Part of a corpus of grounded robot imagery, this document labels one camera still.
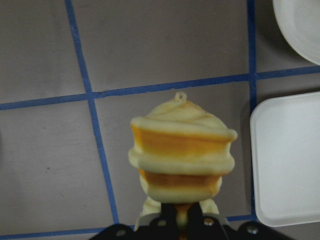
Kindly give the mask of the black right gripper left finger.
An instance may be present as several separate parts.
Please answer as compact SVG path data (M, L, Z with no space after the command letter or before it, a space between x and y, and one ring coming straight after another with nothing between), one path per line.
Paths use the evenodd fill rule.
M138 240L178 240L177 211L172 204L161 204L160 212L140 216L136 223Z

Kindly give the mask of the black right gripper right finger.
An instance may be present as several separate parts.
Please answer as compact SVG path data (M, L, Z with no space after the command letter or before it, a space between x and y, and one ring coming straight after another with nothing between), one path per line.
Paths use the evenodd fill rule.
M200 204L194 203L187 211L187 240L228 240L224 217L214 213L203 213Z

